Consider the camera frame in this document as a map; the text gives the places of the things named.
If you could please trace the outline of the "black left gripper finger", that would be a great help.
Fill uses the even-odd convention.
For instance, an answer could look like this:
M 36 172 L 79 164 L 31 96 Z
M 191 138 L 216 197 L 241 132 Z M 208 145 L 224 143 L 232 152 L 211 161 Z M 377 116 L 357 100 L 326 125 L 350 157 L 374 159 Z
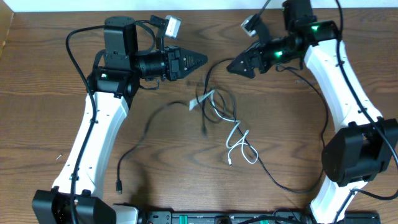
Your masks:
M 180 53 L 185 64 L 205 64 L 208 61 L 206 55 L 187 49 L 180 49 Z
M 205 65 L 207 61 L 199 61 L 199 62 L 187 62 L 181 61 L 180 62 L 180 75 L 179 79 L 183 79 L 187 77 L 189 74 L 194 72 L 199 67 Z

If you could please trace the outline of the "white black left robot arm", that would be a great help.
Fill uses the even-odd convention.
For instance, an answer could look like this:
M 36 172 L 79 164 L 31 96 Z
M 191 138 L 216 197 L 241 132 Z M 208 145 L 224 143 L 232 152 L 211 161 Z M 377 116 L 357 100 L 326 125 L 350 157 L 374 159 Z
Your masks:
M 39 223 L 145 223 L 128 203 L 103 202 L 104 179 L 118 131 L 141 80 L 175 81 L 207 63 L 207 57 L 178 46 L 181 20 L 168 15 L 137 21 L 114 16 L 102 25 L 105 48 L 82 80 L 85 112 L 70 155 L 50 190 L 36 191 L 32 208 Z

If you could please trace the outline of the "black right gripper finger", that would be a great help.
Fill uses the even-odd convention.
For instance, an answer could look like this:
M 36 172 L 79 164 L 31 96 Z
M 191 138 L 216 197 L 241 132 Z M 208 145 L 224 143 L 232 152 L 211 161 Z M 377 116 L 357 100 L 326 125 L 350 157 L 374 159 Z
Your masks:
M 251 59 L 253 58 L 251 52 L 240 53 L 233 61 L 228 65 L 229 69 L 253 69 Z
M 230 73 L 241 75 L 246 78 L 254 78 L 256 76 L 252 68 L 249 68 L 244 63 L 240 62 L 230 63 L 226 69 Z

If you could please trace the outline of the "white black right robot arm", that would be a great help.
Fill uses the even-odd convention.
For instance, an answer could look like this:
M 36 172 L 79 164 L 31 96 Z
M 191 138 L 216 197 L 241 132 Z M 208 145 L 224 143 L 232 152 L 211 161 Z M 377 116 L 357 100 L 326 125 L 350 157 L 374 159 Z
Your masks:
M 230 73 L 253 78 L 272 67 L 299 59 L 308 68 L 326 100 L 335 135 L 322 151 L 324 182 L 310 203 L 314 223 L 337 223 L 354 196 L 397 159 L 397 120 L 385 119 L 362 89 L 346 56 L 343 23 L 319 21 L 309 1 L 282 5 L 287 35 L 275 39 L 260 14 L 241 25 L 257 40 L 227 67 Z

